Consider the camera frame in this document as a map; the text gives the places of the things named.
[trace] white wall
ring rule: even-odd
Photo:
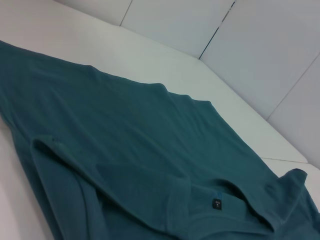
[[[272,113],[273,125],[309,161],[320,168],[320,57]]]
[[[320,52],[320,1],[237,0],[201,60],[267,119]]]
[[[55,0],[107,23],[120,26],[132,0]]]
[[[122,27],[199,58],[234,0],[133,0]]]

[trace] size label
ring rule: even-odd
[[[212,207],[213,207],[214,209],[221,210],[221,209],[222,209],[222,202],[221,202],[221,200],[220,200],[220,199],[217,199],[217,198],[213,199],[213,201],[212,201]]]

